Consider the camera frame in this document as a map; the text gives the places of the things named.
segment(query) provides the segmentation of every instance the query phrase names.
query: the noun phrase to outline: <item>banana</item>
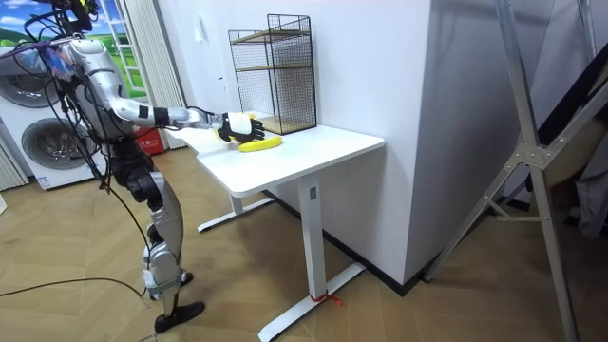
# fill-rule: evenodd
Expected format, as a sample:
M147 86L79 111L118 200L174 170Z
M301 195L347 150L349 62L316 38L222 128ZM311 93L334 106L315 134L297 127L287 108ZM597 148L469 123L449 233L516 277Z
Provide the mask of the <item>banana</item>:
M282 142L283 142L283 139L281 137L272 137L272 138L265 139L263 141L255 141L255 142L242 143L238 147L238 150L240 152L260 151L260 150L264 150L264 149L269 149L269 148L277 147Z

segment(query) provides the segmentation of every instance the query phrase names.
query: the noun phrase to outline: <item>wire rack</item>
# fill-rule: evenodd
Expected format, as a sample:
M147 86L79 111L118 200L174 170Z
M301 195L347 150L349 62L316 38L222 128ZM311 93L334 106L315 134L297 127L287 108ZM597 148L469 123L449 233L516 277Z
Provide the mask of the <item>wire rack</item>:
M241 110L280 135L315 127L311 18L268 14L267 30L230 30L228 36Z

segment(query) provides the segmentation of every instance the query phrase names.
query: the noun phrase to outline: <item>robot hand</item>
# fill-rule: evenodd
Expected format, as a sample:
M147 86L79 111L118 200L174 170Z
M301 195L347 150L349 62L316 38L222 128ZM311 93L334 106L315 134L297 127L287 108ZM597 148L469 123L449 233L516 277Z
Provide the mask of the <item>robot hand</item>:
M253 140L264 140L262 123L251 119L249 115L242 113L225 113L221 116L221 128L218 135L225 142L230 142L230 137L235 137L239 143L248 143Z

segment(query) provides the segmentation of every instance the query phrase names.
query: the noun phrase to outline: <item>desk foot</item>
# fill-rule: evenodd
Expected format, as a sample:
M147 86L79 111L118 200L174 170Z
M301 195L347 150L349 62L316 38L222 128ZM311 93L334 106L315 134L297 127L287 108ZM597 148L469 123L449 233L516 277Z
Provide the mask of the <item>desk foot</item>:
M332 280L327 282L327 290L331 295L338 291L342 286L351 281L354 277L365 271L365 266L356 262L349 266L346 270L342 271L339 275L336 275ZM315 306L322 302L314 302L310 296L302 299L299 303L293 305L288 311L275 318L274 321L270 322L264 327L257 337L261 342L270 342L287 328L291 327L298 319L302 318L307 312L312 310Z
M236 218L236 217L238 217L238 216L240 216L240 215L242 215L244 213L250 212L250 211L252 211L254 209L259 208L260 206L266 205L268 203L272 203L274 201L275 200L271 199L271 198L266 198L266 199L259 200L259 201L255 202L253 204L249 204L246 207L243 207L243 211L241 213L236 214L235 212L232 212L232 213L226 214L226 215L224 215L224 216L222 216L220 218L212 219L212 220L210 220L208 222L205 222L202 225L200 225L199 228L197 228L197 230L200 233L202 233L205 230L213 228L213 227L215 227L217 225L220 225L220 224L222 224L222 223L224 223L226 221L234 219L234 218Z

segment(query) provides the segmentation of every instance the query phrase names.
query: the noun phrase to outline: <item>baseboard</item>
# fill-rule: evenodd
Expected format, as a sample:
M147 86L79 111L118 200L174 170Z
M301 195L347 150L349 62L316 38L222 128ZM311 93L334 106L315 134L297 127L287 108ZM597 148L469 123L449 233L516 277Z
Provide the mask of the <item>baseboard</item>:
M291 205L289 205L287 202L285 202L283 199L278 198L277 196L275 196L275 194L271 193L268 190L264 190L263 194L268 196L269 198L274 199L276 201L276 203L278 203L278 205L283 207L283 209L285 209L288 213L292 214L293 216L295 216L298 219L302 219L302 217L300 216L300 213L297 210L295 210L295 208L293 208ZM380 270L377 266L372 264L369 260L365 259L361 255L356 253L349 246L345 245L342 241L340 241L339 239L337 239L336 237L334 237L333 235L331 235L330 233L328 233L325 230L323 230L323 238L325 238L329 243L334 245L337 249L342 251L342 253L349 256L354 261L359 262L362 265L364 265L365 267L367 267L368 271L370 271L371 274L373 274L380 281L385 283L389 288L391 288L393 291L395 291L400 296L406 295L409 292L409 290L411 290L411 288L413 288L420 281L420 277L417 275L417 276L413 276L405 284L401 284L400 282L391 278L390 275L387 275L384 271Z

